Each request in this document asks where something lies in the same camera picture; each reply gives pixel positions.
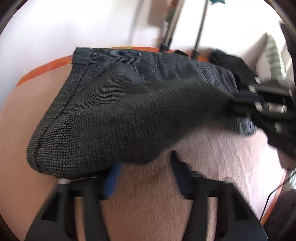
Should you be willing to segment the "dark grey knitted pants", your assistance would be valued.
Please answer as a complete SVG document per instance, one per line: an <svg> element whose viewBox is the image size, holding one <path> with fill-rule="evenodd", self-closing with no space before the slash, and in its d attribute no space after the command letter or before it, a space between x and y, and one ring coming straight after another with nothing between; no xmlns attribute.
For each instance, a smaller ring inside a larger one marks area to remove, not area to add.
<svg viewBox="0 0 296 241"><path fill-rule="evenodd" d="M27 161L40 173L78 179L113 163L148 163L208 121L253 135L250 119L222 114L237 91L229 70L176 53L77 48Z"/></svg>

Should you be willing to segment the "leaf patterned pillow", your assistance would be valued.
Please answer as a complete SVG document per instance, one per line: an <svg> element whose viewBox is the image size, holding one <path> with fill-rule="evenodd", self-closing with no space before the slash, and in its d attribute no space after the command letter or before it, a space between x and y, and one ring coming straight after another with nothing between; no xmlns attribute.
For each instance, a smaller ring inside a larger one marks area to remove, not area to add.
<svg viewBox="0 0 296 241"><path fill-rule="evenodd" d="M280 50L272 35L268 35L264 54L269 64L270 76L272 79L283 80L286 78L285 64Z"/></svg>

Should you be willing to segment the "orange floral bedsheet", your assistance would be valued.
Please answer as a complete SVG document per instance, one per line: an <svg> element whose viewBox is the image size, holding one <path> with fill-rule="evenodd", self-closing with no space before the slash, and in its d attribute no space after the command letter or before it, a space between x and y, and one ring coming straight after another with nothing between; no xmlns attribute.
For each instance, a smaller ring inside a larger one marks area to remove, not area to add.
<svg viewBox="0 0 296 241"><path fill-rule="evenodd" d="M102 59L102 54L110 53L116 54L120 51L140 51L140 52L151 52L160 54L159 48L154 47L135 47L135 46L120 46L120 47L109 47L109 48L76 48L73 55L65 56L63 58L56 59L36 69L31 70L25 74L16 84L16 87L23 83L43 75L49 71L62 68L69 64L88 65L98 63Z"/></svg>

